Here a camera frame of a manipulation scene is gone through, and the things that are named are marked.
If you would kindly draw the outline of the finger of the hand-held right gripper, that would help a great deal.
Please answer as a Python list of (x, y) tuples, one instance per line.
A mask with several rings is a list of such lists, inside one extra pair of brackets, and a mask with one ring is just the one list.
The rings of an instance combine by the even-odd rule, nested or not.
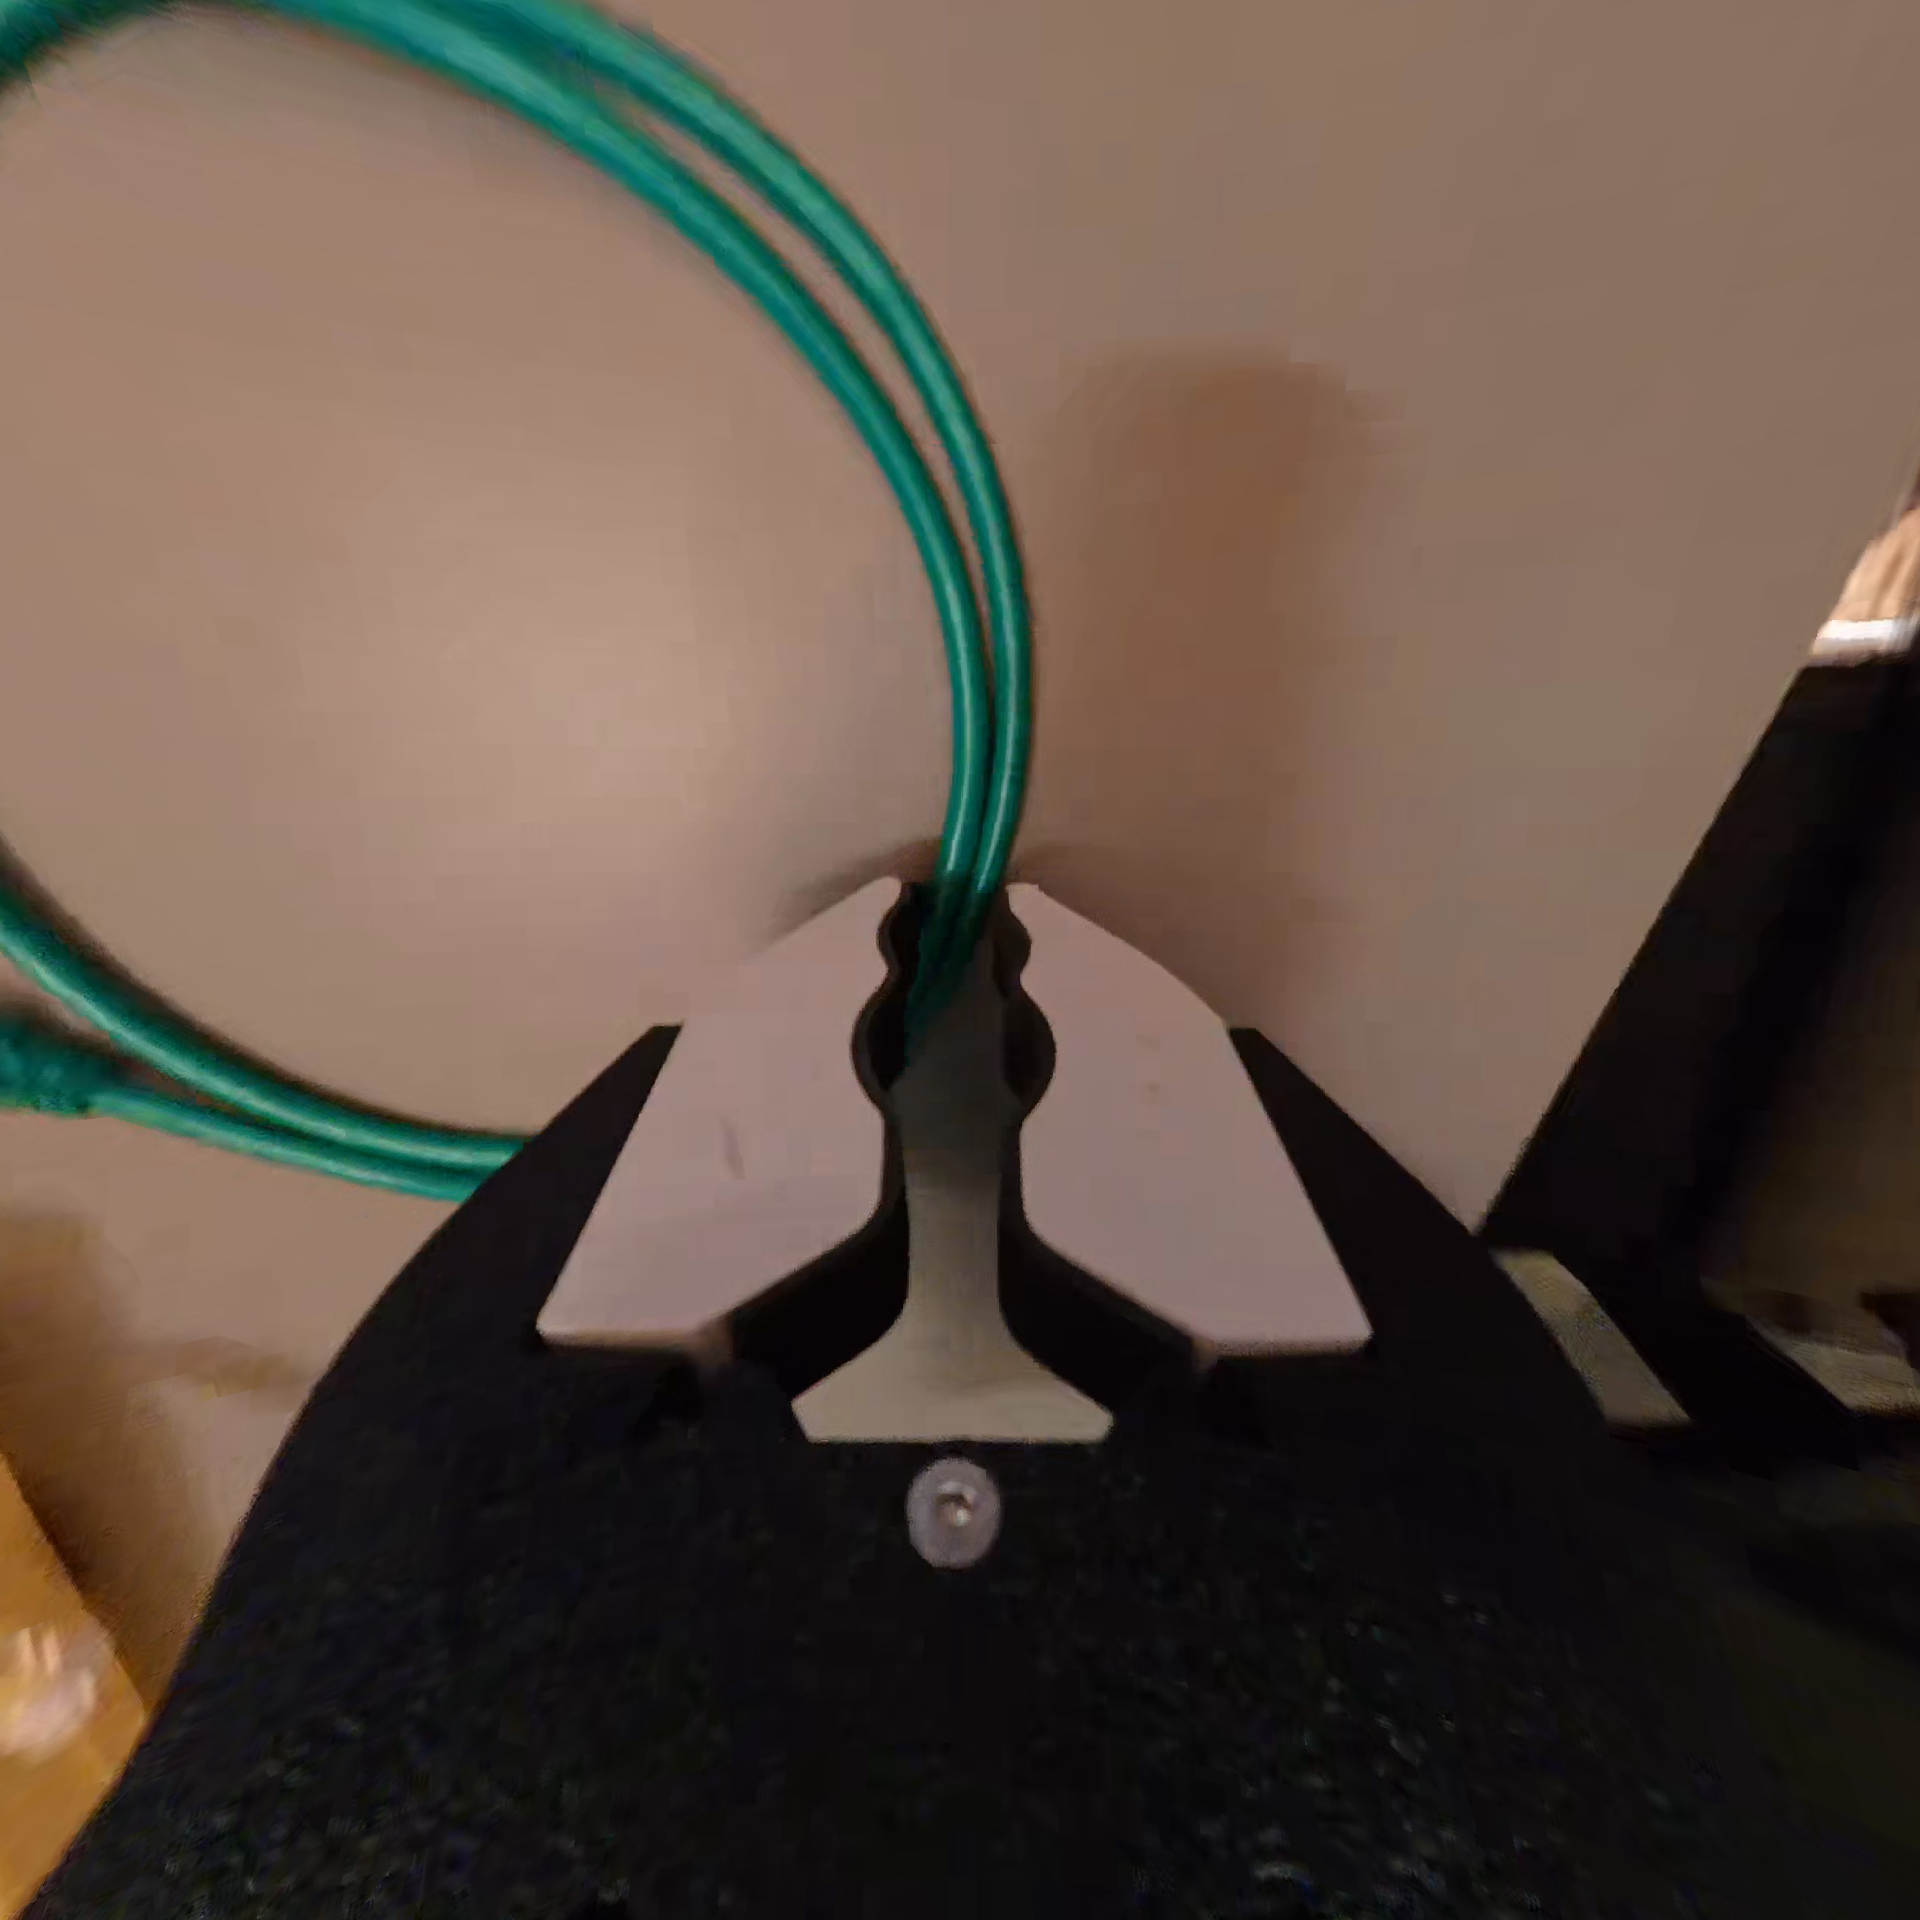
[(1050, 1256), (1195, 1346), (1362, 1346), (1328, 1229), (1223, 1017), (1037, 882), (1006, 897), (1050, 1068), (1018, 1137)]
[(1495, 1250), (1495, 1261), (1576, 1368), (1615, 1428), (1688, 1428), (1679, 1397), (1649, 1368), (1615, 1316), (1552, 1256)]
[(557, 1346), (720, 1346), (742, 1311), (880, 1211), (885, 1120), (857, 1024), (907, 903), (879, 877), (691, 1003), (535, 1322)]
[(1825, 1299), (1726, 1287), (1721, 1304), (1847, 1410), (1894, 1419), (1918, 1416), (1915, 1292)]

